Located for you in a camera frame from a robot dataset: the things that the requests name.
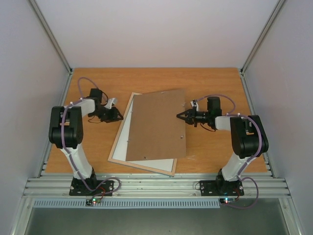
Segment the brown hardboard backing board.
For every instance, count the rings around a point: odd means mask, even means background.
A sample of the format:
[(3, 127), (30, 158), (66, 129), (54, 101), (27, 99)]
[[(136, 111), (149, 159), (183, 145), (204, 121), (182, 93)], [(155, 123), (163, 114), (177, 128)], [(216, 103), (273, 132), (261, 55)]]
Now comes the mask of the brown hardboard backing board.
[(180, 159), (186, 157), (183, 89), (135, 95), (131, 111), (127, 161)]

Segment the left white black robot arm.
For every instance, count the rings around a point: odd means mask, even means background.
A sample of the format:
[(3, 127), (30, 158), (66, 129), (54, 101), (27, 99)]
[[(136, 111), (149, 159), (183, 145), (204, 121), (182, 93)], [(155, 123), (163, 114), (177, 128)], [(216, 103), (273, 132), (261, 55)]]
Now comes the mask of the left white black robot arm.
[(117, 98), (108, 98), (103, 104), (104, 94), (102, 90), (93, 88), (89, 96), (67, 106), (54, 106), (51, 110), (49, 141), (64, 153), (73, 171), (73, 182), (81, 185), (87, 195), (95, 194), (100, 184), (83, 150), (83, 117), (97, 117), (105, 123), (123, 120), (115, 106)]

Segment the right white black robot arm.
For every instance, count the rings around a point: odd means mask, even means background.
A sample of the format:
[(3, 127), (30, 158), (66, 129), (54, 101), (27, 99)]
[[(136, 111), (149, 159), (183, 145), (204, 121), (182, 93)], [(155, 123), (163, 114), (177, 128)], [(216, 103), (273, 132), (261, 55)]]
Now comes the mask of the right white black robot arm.
[(219, 170), (215, 180), (199, 181), (199, 190), (202, 196), (243, 196), (242, 173), (268, 151), (269, 143), (258, 115), (233, 112), (224, 115), (220, 98), (220, 95), (206, 96), (207, 111), (200, 111), (198, 100), (192, 100), (191, 108), (177, 114), (177, 118), (194, 127), (206, 124), (212, 131), (230, 132), (233, 153), (229, 161)]

